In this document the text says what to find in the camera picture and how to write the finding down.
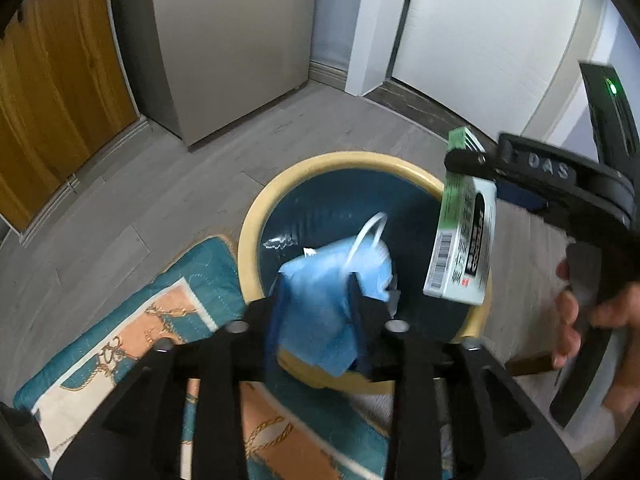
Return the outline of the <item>person right hand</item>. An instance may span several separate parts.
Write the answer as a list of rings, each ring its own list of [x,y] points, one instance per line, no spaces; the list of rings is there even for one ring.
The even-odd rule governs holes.
[[[639,265],[631,263],[628,282],[614,297],[594,307],[590,324],[597,328],[628,328],[627,348],[623,361],[603,401],[614,415],[627,418],[639,404]],[[555,298],[559,315],[558,339],[551,352],[552,366],[559,370],[574,358],[582,346],[582,336],[575,330],[579,304],[575,295],[564,289]]]

